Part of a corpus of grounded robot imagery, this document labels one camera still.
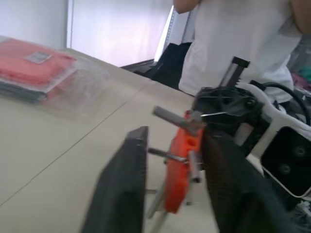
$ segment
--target orange plastic part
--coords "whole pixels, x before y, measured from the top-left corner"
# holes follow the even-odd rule
[[[199,130],[196,137],[193,137],[186,130],[179,128],[176,138],[172,141],[170,153],[187,158],[189,151],[199,152],[202,135],[203,129]],[[186,198],[189,188],[189,172],[188,164],[168,160],[164,201],[167,212],[176,214]]]

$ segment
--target beige table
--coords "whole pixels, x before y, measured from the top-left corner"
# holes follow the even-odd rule
[[[100,171],[127,132],[150,127],[150,145],[167,149],[176,127],[151,115],[155,105],[177,114],[192,98],[144,77],[94,59],[113,80],[98,111],[75,121],[26,104],[0,99],[0,232],[77,233]],[[163,160],[149,158],[148,186],[165,176]],[[204,185],[195,203],[171,216],[163,232],[217,232]],[[152,196],[147,197],[149,204]],[[146,222],[148,232],[151,221]]]

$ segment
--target white sticker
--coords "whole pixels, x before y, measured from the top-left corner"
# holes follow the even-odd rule
[[[36,64],[41,64],[49,60],[51,57],[51,54],[45,52],[34,52],[33,54],[26,56],[25,59]]]

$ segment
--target fabric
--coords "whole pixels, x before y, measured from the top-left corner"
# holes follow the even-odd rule
[[[300,39],[289,0],[202,0],[179,88],[196,95],[201,87],[218,86],[236,56],[251,62],[242,80],[293,89],[286,64]],[[279,102],[291,99],[276,88],[267,93]]]
[[[29,85],[47,85],[75,59],[51,49],[15,39],[0,43],[0,77]]]

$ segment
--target plastic wrap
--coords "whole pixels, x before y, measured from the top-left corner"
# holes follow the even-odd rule
[[[88,59],[0,36],[0,95],[85,115],[109,79]]]

